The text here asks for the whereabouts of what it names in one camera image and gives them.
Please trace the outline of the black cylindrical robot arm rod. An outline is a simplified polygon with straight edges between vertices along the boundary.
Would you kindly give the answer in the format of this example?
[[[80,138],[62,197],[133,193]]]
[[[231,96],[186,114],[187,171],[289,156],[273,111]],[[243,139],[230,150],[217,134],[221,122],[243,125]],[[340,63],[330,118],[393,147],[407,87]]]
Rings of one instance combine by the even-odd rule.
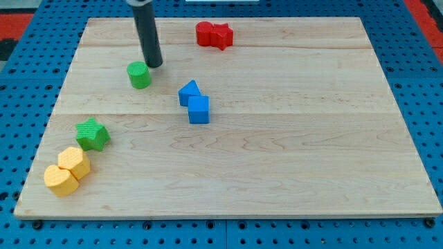
[[[156,29],[152,0],[126,0],[132,9],[145,63],[151,68],[163,64],[159,36]]]

